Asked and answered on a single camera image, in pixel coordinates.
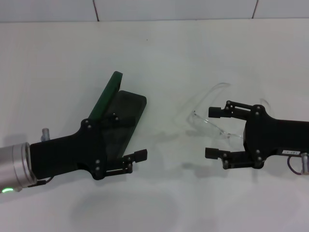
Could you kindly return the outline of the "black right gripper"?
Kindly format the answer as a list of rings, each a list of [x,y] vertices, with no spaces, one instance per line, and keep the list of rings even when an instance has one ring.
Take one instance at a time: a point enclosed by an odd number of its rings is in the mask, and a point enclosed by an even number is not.
[[[221,159],[224,169],[261,169],[270,156],[301,157],[309,153],[309,123],[272,118],[261,105],[227,101],[224,108],[209,107],[209,117],[246,119],[245,151],[205,148],[205,158]]]

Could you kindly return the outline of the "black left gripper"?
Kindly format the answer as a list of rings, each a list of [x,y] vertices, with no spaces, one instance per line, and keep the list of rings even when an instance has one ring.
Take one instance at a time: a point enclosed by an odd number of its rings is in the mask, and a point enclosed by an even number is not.
[[[30,145],[31,168],[37,179],[45,179],[77,170],[88,171],[95,180],[105,174],[130,174],[133,163],[147,160],[147,150],[136,151],[106,163],[102,130],[130,128],[135,117],[119,117],[115,112],[99,120],[84,119],[79,130],[69,136]]]

